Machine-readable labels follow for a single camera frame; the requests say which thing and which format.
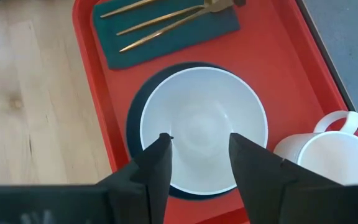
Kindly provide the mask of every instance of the gold utensil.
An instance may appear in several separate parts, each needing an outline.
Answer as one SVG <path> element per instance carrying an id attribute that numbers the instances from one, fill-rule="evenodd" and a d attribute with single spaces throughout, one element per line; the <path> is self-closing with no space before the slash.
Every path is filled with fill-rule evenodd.
<path id="1" fill-rule="evenodd" d="M 233 0 L 218 0 L 218 1 L 214 2 L 212 5 L 206 7 L 205 9 L 202 9 L 202 10 L 194 13 L 193 15 L 190 15 L 190 16 L 188 16 L 188 17 L 186 17 L 184 19 L 181 19 L 181 20 L 179 20 L 177 22 L 174 22 L 173 24 L 168 25 L 168 26 L 164 27 L 163 29 L 160 29 L 160 30 L 158 30 L 158 31 L 146 36 L 146 37 L 143 37 L 142 39 L 134 42 L 133 44 L 128 45 L 127 47 L 124 47 L 123 49 L 120 50 L 120 52 L 125 52 L 125 51 L 133 49 L 134 47 L 137 47 L 137 46 L 139 46 L 141 44 L 144 44 L 147 41 L 153 39 L 154 37 L 157 37 L 157 36 L 167 32 L 167 31 L 170 31 L 170 30 L 176 28 L 177 26 L 180 26 L 180 25 L 182 25 L 182 24 L 184 24 L 184 23 L 186 23 L 186 22 L 188 22 L 188 21 L 190 21 L 192 19 L 195 19 L 195 18 L 197 18 L 199 16 L 202 16 L 203 14 L 206 14 L 206 13 L 209 13 L 209 12 L 219 12 L 219 11 L 227 9 L 227 8 L 233 6 L 233 5 L 234 5 Z"/>
<path id="2" fill-rule="evenodd" d="M 180 11 L 177 11 L 177 12 L 173 12 L 173 13 L 167 14 L 167 15 L 165 15 L 165 16 L 161 16 L 161 17 L 152 19 L 152 20 L 150 20 L 150 21 L 141 23 L 141 24 L 139 24 L 139 25 L 136 25 L 136 26 L 134 26 L 134 27 L 131 27 L 131 28 L 129 28 L 129 29 L 126 29 L 126 30 L 124 30 L 124 31 L 121 31 L 121 32 L 117 33 L 117 35 L 126 34 L 126 33 L 128 33 L 128 32 L 131 32 L 131 31 L 134 31 L 134 30 L 143 28 L 143 27 L 145 27 L 145 26 L 149 26 L 149 25 L 152 25 L 152 24 L 155 24 L 155 23 L 158 23 L 158 22 L 167 20 L 167 19 L 172 18 L 172 17 L 175 17 L 175 16 L 179 16 L 180 14 L 183 14 L 183 13 L 186 13 L 186 12 L 190 12 L 190 11 L 193 11 L 193 10 L 195 10 L 195 9 L 204 9 L 204 8 L 207 8 L 208 6 L 210 6 L 210 5 L 212 5 L 212 4 L 213 4 L 213 0 L 204 0 L 204 4 L 203 4 L 203 5 L 189 7 L 189 8 L 187 8 L 187 9 L 183 9 L 183 10 L 180 10 Z"/>
<path id="3" fill-rule="evenodd" d="M 141 1 L 138 1 L 138 2 L 135 2 L 134 4 L 130 4 L 128 6 L 124 6 L 124 7 L 121 7 L 119 9 L 116 9 L 114 11 L 111 11 L 111 12 L 108 12 L 106 14 L 103 14 L 100 16 L 100 18 L 105 18 L 105 17 L 108 17 L 108 16 L 112 16 L 112 15 L 115 15 L 115 14 L 118 14 L 118 13 L 121 13 L 121 12 L 125 12 L 125 11 L 128 11 L 128 10 L 131 10 L 131 9 L 135 9 L 137 7 L 141 7 L 145 4 L 148 4 L 150 2 L 154 2 L 156 0 L 141 0 Z"/>

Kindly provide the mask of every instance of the white mug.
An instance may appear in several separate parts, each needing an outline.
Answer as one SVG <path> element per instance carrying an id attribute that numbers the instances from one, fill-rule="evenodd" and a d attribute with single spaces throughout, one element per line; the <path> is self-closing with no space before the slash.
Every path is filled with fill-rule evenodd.
<path id="1" fill-rule="evenodd" d="M 326 131 L 346 118 L 339 131 Z M 313 133 L 283 139 L 274 153 L 342 185 L 358 184 L 358 113 L 335 111 L 323 117 Z"/>

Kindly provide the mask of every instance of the wooden floor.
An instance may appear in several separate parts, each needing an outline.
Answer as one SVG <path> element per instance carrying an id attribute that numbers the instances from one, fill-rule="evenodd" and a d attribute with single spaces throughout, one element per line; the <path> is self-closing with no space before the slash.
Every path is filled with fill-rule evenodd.
<path id="1" fill-rule="evenodd" d="M 72 5 L 0 1 L 0 184 L 95 183 L 111 173 Z"/>

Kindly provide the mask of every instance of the mug handle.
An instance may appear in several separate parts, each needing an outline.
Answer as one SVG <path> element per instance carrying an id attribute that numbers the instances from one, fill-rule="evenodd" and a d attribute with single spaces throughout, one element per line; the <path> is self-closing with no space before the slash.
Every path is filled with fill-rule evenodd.
<path id="1" fill-rule="evenodd" d="M 354 134 L 358 128 L 358 113 L 354 111 L 334 111 L 323 117 L 314 128 L 314 133 L 323 133 L 333 122 L 346 118 L 345 124 L 339 130 L 347 134 Z"/>

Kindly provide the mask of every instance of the gray surface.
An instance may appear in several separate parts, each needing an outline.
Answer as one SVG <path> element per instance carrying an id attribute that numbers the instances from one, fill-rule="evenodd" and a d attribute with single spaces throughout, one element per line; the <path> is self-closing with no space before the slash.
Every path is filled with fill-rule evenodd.
<path id="1" fill-rule="evenodd" d="M 358 0 L 304 0 L 358 112 Z"/>

